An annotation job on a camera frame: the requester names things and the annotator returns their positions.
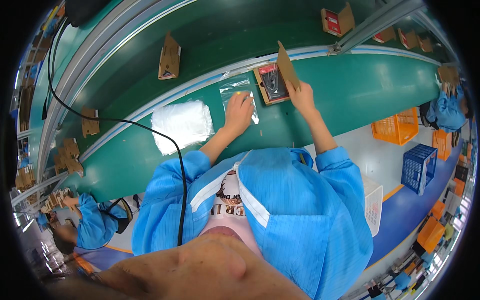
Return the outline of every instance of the white t-shirt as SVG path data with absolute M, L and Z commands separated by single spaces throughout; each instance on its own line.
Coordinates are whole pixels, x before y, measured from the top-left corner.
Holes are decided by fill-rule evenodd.
M 263 258 L 243 209 L 237 172 L 234 170 L 228 172 L 223 179 L 207 224 L 200 235 L 207 232 L 234 236 L 243 241 L 253 253 Z

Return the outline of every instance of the blue floor stripe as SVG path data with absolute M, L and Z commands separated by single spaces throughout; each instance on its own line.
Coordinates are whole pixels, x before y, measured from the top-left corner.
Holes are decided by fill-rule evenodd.
M 95 250 L 75 247 L 75 253 L 102 271 L 107 270 L 121 260 L 133 257 L 131 253 L 107 247 L 101 247 Z
M 432 209 L 450 180 L 462 143 L 460 139 L 458 146 L 452 148 L 447 161 L 437 160 L 435 176 L 422 196 L 403 187 L 383 203 L 380 230 L 373 238 L 373 254 L 367 267 L 381 260 L 406 239 Z

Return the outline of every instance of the stack of plastic bags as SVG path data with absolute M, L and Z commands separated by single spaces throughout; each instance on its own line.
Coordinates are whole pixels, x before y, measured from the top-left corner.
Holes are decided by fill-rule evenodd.
M 214 134 L 210 109 L 201 100 L 154 109 L 152 129 L 172 138 L 180 149 L 206 141 Z M 156 133 L 153 133 L 153 137 L 162 155 L 170 155 L 177 151 L 169 139 Z

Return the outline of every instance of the white plastic crate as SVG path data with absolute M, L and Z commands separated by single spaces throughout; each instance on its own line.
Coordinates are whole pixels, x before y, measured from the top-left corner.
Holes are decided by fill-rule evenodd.
M 380 228 L 384 187 L 362 174 L 363 189 L 365 190 L 365 219 L 372 236 L 376 236 Z

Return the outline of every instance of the blue plastic crate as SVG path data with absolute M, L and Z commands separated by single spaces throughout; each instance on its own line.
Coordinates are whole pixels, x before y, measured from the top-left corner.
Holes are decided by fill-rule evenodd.
M 437 165 L 437 148 L 419 144 L 403 154 L 403 168 L 401 183 L 417 193 L 423 194 L 426 187 L 435 175 Z M 422 174 L 425 173 L 425 185 Z

